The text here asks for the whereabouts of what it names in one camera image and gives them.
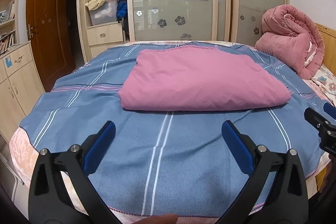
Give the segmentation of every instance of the drawer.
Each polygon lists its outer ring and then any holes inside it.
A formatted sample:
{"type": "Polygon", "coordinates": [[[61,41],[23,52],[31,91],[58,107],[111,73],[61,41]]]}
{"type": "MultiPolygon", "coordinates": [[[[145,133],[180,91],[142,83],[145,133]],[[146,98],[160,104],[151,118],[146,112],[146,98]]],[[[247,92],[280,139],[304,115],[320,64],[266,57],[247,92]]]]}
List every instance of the drawer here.
{"type": "Polygon", "coordinates": [[[7,75],[11,75],[16,72],[19,68],[26,65],[28,62],[32,61],[32,54],[30,52],[29,44],[26,44],[10,54],[6,55],[3,59],[7,75]]]}
{"type": "Polygon", "coordinates": [[[0,83],[2,83],[7,78],[7,73],[4,63],[0,62],[0,83]]]}
{"type": "Polygon", "coordinates": [[[124,42],[114,42],[114,43],[106,43],[106,44],[90,46],[92,58],[95,58],[98,54],[106,51],[108,48],[112,48],[112,47],[119,46],[122,44],[124,44],[124,42]]]}
{"type": "Polygon", "coordinates": [[[121,23],[90,27],[87,29],[87,36],[90,46],[124,41],[121,23]]]}

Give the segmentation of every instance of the yellow garment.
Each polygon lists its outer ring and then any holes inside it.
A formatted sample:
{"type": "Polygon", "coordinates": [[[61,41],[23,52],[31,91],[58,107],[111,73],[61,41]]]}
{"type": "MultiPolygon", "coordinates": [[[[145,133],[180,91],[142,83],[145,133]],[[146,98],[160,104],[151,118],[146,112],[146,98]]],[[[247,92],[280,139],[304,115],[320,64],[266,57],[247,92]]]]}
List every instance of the yellow garment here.
{"type": "Polygon", "coordinates": [[[88,0],[85,6],[89,8],[89,11],[96,10],[105,3],[106,0],[88,0]]]}

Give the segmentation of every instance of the blue blanket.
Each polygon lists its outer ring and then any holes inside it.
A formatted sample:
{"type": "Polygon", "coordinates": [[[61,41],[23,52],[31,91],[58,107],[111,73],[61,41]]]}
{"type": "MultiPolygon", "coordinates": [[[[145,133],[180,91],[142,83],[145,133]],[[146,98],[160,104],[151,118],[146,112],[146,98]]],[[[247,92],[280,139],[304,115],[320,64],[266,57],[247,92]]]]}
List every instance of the blue blanket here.
{"type": "MultiPolygon", "coordinates": [[[[242,45],[190,44],[250,56],[288,87],[290,101],[279,107],[230,112],[123,110],[117,92],[140,50],[178,46],[136,44],[108,49],[57,80],[20,126],[36,150],[46,147],[61,152],[97,133],[107,120],[113,121],[116,137],[89,178],[108,206],[130,214],[221,216],[248,179],[221,136],[221,125],[228,119],[256,145],[282,153],[295,148],[305,175],[311,175],[323,151],[317,130],[303,113],[312,107],[333,121],[323,112],[325,101],[270,55],[242,45]]],[[[235,66],[217,69],[234,70],[235,66]]],[[[272,179],[270,175],[256,207],[265,201],[272,179]]]]}

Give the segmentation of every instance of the blue sticker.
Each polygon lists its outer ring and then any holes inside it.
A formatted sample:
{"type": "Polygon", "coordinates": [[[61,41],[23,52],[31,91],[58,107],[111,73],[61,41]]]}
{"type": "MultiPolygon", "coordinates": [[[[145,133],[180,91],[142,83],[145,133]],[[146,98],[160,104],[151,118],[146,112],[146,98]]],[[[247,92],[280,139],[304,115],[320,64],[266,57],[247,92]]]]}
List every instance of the blue sticker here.
{"type": "Polygon", "coordinates": [[[9,68],[12,65],[11,57],[6,57],[5,58],[7,68],[9,68]]]}

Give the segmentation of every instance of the plastic storage bin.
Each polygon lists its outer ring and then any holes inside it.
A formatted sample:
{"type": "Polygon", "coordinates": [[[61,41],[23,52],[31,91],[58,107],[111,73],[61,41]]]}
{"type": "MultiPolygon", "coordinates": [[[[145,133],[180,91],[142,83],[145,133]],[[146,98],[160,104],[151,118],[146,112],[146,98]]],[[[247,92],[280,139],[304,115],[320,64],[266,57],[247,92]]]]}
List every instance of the plastic storage bin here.
{"type": "Polygon", "coordinates": [[[118,21],[117,6],[117,0],[106,0],[102,6],[90,11],[92,25],[118,21]]]}

